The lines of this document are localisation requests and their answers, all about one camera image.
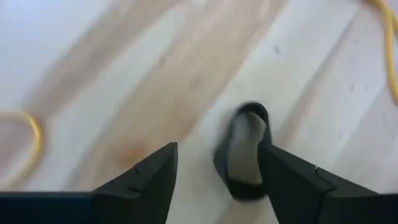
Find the yellow cable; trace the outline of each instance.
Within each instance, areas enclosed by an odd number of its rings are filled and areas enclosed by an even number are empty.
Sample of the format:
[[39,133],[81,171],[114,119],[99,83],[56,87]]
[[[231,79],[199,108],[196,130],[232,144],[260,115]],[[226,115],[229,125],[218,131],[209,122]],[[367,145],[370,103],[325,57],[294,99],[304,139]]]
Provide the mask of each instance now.
[[386,58],[387,58],[387,73],[388,82],[392,97],[398,104],[398,83],[396,77],[396,70],[394,65],[394,30],[398,32],[398,19],[394,11],[386,4],[385,0],[368,0],[373,5],[377,6],[383,15],[386,26]]
[[34,134],[34,143],[29,160],[24,164],[22,169],[6,183],[5,189],[16,188],[29,174],[34,170],[35,166],[40,161],[43,153],[43,132],[38,122],[29,114],[23,112],[2,112],[0,119],[16,119],[20,121],[27,121],[31,126]]

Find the yellow extension cord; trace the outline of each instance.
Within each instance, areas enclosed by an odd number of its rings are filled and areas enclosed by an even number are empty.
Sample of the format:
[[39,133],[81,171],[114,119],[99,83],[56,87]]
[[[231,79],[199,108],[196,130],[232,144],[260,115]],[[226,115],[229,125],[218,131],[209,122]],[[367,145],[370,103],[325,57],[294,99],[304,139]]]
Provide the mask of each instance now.
[[[386,58],[388,82],[391,89],[392,97],[398,105],[398,83],[394,66],[394,31],[398,32],[398,19],[394,15],[394,11],[386,4],[385,0],[368,0],[371,4],[377,6],[383,15],[386,26]],[[38,122],[29,114],[23,112],[16,113],[0,113],[0,118],[18,119],[27,121],[34,132],[34,145],[31,156],[22,169],[6,184],[6,189],[17,187],[36,167],[43,153],[42,129]]]
[[398,83],[396,77],[396,70],[394,65],[394,31],[398,32],[398,19],[394,11],[387,5],[385,0],[368,0],[371,4],[377,6],[383,15],[385,29],[386,29],[386,58],[387,58],[387,73],[390,91],[396,104],[398,105]]
[[32,127],[34,134],[34,143],[29,160],[22,166],[22,169],[19,170],[17,174],[6,183],[5,187],[2,187],[4,189],[16,189],[21,184],[21,182],[34,170],[34,168],[39,163],[40,158],[42,157],[42,129],[40,128],[38,122],[31,115],[23,112],[2,112],[0,113],[0,118],[16,121],[26,121]]

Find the wooden floor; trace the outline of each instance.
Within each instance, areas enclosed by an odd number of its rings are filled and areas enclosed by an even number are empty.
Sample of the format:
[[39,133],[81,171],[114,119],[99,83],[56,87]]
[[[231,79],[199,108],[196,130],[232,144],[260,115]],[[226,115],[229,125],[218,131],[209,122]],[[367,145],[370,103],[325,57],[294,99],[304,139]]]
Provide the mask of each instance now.
[[[398,191],[384,28],[362,0],[2,0],[0,74],[0,108],[45,127],[22,190],[93,189],[178,141],[168,223],[277,223],[268,200],[232,201],[212,165],[233,110],[259,101],[275,145]],[[0,127],[1,180],[26,130]]]

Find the black loop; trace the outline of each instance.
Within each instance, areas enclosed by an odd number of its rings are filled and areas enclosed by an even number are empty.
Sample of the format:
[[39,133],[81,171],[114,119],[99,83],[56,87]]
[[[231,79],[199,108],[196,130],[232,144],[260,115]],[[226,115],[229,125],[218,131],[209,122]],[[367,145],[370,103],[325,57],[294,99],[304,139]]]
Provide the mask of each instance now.
[[216,167],[218,175],[221,177],[224,184],[227,186],[229,192],[235,199],[257,200],[263,198],[266,195],[266,189],[264,183],[249,184],[249,183],[240,182],[238,180],[231,180],[228,174],[228,158],[229,158],[230,143],[233,138],[234,124],[236,118],[240,114],[245,114],[245,113],[254,113],[258,115],[258,117],[260,117],[266,124],[266,130],[264,131],[261,142],[259,142],[257,148],[257,154],[260,148],[264,148],[264,146],[272,144],[271,130],[269,126],[267,110],[260,103],[246,103],[237,110],[232,120],[230,121],[226,136],[221,141],[220,145],[215,151],[214,165]]

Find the black pointed edge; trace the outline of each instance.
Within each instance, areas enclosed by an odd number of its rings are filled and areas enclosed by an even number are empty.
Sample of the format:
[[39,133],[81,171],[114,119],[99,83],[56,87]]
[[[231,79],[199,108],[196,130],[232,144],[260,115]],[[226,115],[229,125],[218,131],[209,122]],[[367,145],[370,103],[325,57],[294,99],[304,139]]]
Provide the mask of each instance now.
[[177,175],[178,144],[171,142],[155,151],[125,173],[98,187],[94,192],[125,197],[138,197],[156,173],[173,170]]

